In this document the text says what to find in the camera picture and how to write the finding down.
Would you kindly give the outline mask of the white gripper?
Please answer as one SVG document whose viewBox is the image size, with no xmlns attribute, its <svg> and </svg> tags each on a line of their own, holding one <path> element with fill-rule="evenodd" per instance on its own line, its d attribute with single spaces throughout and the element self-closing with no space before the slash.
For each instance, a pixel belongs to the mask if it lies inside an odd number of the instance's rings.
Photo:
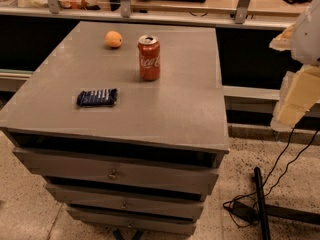
<svg viewBox="0 0 320 240">
<path fill-rule="evenodd" d="M 296 73 L 287 72 L 283 78 L 270 126 L 286 131 L 294 128 L 320 100 L 320 0 L 312 0 L 295 25 L 273 38 L 269 47 L 277 51 L 291 49 L 294 60 L 309 64 Z"/>
</svg>

